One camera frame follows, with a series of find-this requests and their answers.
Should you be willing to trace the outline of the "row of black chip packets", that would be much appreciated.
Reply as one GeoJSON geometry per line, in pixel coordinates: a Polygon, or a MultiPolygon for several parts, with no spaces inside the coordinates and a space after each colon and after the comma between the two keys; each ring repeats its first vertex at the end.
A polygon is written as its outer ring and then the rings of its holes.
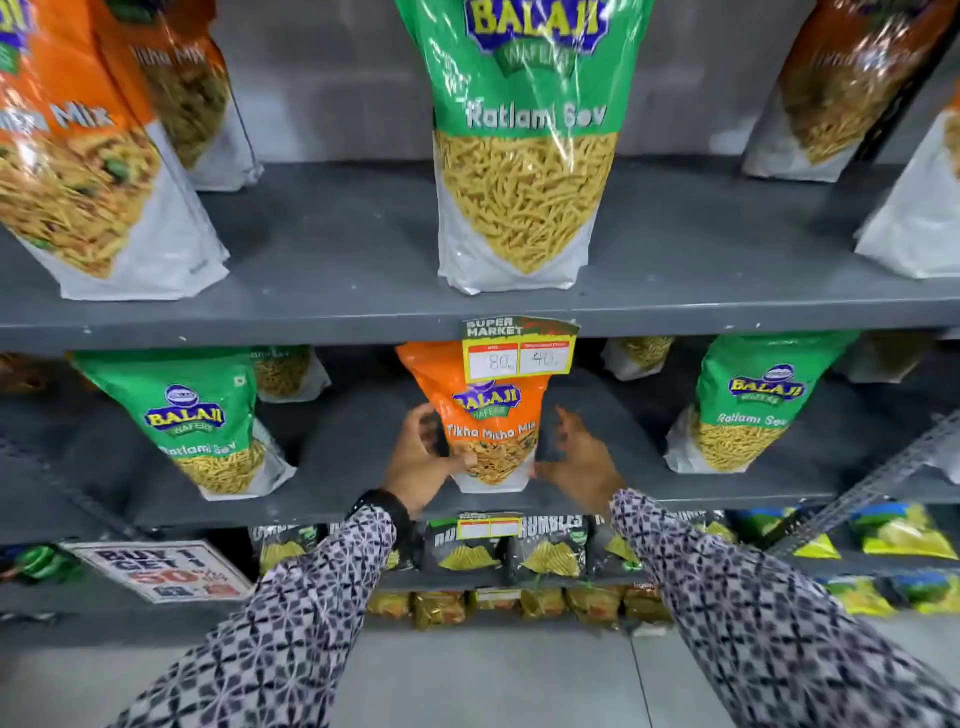
{"type": "MultiPolygon", "coordinates": [[[[721,511],[681,511],[675,515],[727,543],[739,541],[721,511]]],[[[249,528],[261,575],[282,561],[312,552],[343,525],[249,528]]],[[[456,518],[415,525],[412,535],[400,537],[391,548],[385,571],[475,575],[490,585],[501,578],[503,583],[523,584],[626,579],[644,574],[640,557],[602,516],[524,516],[517,525],[516,535],[492,538],[459,537],[456,518]]]]}

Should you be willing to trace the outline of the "green chip packet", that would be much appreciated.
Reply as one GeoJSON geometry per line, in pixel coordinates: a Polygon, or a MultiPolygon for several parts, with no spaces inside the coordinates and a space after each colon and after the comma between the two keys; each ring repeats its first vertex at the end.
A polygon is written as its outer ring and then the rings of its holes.
{"type": "Polygon", "coordinates": [[[54,544],[0,546],[0,585],[63,584],[81,578],[83,573],[83,564],[54,544]]]}

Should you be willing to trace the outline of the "person's right forearm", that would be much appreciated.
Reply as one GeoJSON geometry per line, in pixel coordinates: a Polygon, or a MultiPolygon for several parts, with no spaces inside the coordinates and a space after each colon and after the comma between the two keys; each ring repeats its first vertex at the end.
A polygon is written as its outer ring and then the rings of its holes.
{"type": "Polygon", "coordinates": [[[633,489],[609,507],[738,728],[960,728],[960,689],[810,577],[633,489]]]}

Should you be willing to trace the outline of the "row of yellow snack packets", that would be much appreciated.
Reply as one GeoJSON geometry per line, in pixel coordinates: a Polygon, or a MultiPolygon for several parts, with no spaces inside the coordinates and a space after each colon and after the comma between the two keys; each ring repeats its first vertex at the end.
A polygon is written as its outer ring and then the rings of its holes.
{"type": "Polygon", "coordinates": [[[582,623],[611,627],[622,622],[654,626],[675,623],[661,590],[651,585],[377,590],[366,612],[395,621],[412,620],[418,629],[462,625],[478,612],[507,612],[531,622],[557,620],[570,613],[582,623]]]}

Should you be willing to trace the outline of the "grey metal shelf board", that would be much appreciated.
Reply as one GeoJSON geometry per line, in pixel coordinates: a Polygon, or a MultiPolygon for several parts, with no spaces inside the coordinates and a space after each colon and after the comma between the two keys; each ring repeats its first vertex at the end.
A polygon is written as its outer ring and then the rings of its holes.
{"type": "Polygon", "coordinates": [[[438,275],[431,165],[271,165],[255,188],[204,198],[231,259],[197,297],[63,299],[0,230],[0,351],[444,341],[509,314],[592,337],[960,327],[960,280],[854,254],[899,174],[860,167],[818,186],[719,157],[620,158],[571,289],[468,296],[438,275]]]}
{"type": "MultiPolygon", "coordinates": [[[[841,560],[790,558],[815,579],[903,577],[919,572],[958,573],[960,561],[920,556],[876,556],[842,551],[841,560]]],[[[394,591],[465,590],[431,583],[411,572],[384,578],[394,591]]],[[[63,585],[0,586],[0,651],[102,647],[169,648],[193,645],[243,601],[154,604],[102,576],[63,585]]]]}
{"type": "MultiPolygon", "coordinates": [[[[585,370],[549,386],[540,454],[559,456],[555,406],[579,413],[604,440],[630,485],[673,509],[827,504],[873,467],[939,424],[955,402],[904,387],[821,383],[790,431],[743,474],[681,475],[663,455],[682,408],[681,381],[615,385],[585,370]]],[[[0,435],[22,447],[0,454],[0,544],[96,541],[128,527],[133,538],[209,529],[320,524],[340,519],[384,476],[412,381],[344,381],[319,401],[266,406],[262,420],[298,456],[295,476],[260,498],[208,501],[96,394],[0,404],[0,435]]]]}

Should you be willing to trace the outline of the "small orange snack mix packet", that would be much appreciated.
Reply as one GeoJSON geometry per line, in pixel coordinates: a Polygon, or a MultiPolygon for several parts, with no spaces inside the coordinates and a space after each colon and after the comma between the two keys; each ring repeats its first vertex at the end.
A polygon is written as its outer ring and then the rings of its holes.
{"type": "Polygon", "coordinates": [[[0,352],[0,395],[35,395],[49,389],[55,361],[0,352]]]}
{"type": "Polygon", "coordinates": [[[476,467],[453,476],[460,491],[487,496],[525,490],[550,376],[469,384],[462,342],[406,343],[396,353],[435,408],[449,449],[469,448],[477,456],[476,467]]]}

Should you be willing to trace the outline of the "black wristwatch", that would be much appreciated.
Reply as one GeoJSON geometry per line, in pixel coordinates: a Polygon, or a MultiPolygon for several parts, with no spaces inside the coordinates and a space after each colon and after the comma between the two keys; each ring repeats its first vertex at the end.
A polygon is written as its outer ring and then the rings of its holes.
{"type": "Polygon", "coordinates": [[[345,520],[351,519],[365,507],[378,508],[390,517],[390,521],[395,530],[395,543],[403,543],[410,540],[414,533],[414,519],[396,495],[383,489],[366,491],[353,504],[345,520]]]}

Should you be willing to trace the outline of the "person's left forearm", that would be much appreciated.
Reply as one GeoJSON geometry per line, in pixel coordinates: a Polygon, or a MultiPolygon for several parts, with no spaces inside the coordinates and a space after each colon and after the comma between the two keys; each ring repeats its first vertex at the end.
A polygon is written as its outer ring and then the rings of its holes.
{"type": "Polygon", "coordinates": [[[396,537],[390,516],[363,508],[271,570],[105,728],[329,728],[396,537]]]}

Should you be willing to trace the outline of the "person's right hand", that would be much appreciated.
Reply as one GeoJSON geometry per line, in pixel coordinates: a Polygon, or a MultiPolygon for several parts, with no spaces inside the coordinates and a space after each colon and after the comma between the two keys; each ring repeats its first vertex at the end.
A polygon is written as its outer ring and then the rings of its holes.
{"type": "Polygon", "coordinates": [[[627,488],[605,443],[594,437],[582,418],[556,406],[558,440],[563,458],[572,467],[569,485],[554,485],[566,494],[582,513],[609,518],[611,503],[620,490],[627,488]]]}

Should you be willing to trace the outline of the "slotted grey metal shelf upright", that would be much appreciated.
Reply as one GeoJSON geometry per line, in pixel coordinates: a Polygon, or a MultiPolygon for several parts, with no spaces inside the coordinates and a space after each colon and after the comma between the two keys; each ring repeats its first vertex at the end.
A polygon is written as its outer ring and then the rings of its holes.
{"type": "Polygon", "coordinates": [[[930,430],[921,434],[887,462],[870,471],[814,516],[802,516],[799,513],[792,516],[773,535],[774,542],[760,550],[774,557],[791,557],[792,552],[816,536],[837,528],[855,512],[899,497],[906,481],[926,467],[931,458],[940,455],[957,438],[960,438],[960,406],[939,419],[930,430]]]}

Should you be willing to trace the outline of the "small yellow shelf price tag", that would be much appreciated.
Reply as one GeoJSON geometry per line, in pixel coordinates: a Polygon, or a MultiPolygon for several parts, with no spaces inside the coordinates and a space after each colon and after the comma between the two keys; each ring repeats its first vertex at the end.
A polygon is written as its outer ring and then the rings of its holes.
{"type": "Polygon", "coordinates": [[[458,517],[458,541],[517,538],[523,516],[518,513],[465,513],[458,517]]]}

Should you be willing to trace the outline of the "yellow red shelf price tag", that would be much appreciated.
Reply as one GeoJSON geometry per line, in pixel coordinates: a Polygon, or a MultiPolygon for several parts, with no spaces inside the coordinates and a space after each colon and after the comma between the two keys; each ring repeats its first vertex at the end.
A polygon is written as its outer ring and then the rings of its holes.
{"type": "Polygon", "coordinates": [[[466,383],[570,373],[581,326],[575,321],[498,316],[462,322],[466,383]]]}

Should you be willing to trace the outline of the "person's left hand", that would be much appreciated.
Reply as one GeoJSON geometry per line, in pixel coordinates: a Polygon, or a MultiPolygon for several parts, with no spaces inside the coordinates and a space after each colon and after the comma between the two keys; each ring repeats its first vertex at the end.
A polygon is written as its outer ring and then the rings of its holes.
{"type": "MultiPolygon", "coordinates": [[[[397,496],[413,520],[422,516],[444,483],[443,458],[436,451],[438,425],[433,419],[435,408],[430,403],[414,407],[402,422],[398,440],[380,489],[397,496]]],[[[453,451],[470,451],[453,445],[453,451]]]]}

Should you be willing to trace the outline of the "blue yellow chip packet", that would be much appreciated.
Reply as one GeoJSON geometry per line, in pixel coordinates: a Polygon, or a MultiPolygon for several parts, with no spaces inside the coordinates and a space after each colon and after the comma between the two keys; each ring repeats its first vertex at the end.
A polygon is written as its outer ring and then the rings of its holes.
{"type": "MultiPolygon", "coordinates": [[[[751,508],[730,511],[727,516],[742,543],[762,549],[774,543],[773,535],[792,517],[809,513],[796,506],[782,508],[751,508]]],[[[840,551],[831,538],[822,533],[801,547],[795,549],[792,556],[798,559],[839,561],[840,551]]]]}
{"type": "Polygon", "coordinates": [[[863,553],[871,556],[918,556],[960,561],[952,541],[926,506],[888,501],[854,513],[849,528],[863,553]]]}
{"type": "Polygon", "coordinates": [[[820,584],[850,615],[890,618],[898,613],[869,577],[845,576],[820,584]]]}
{"type": "Polygon", "coordinates": [[[926,571],[893,576],[891,582],[914,611],[960,617],[960,575],[926,571]]]}

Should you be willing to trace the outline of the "large green sev packet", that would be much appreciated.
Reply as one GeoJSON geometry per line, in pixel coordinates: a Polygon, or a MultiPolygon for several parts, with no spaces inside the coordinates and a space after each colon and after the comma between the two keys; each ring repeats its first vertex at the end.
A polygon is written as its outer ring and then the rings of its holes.
{"type": "Polygon", "coordinates": [[[394,0],[431,86],[451,287],[576,284],[654,2],[394,0]]]}

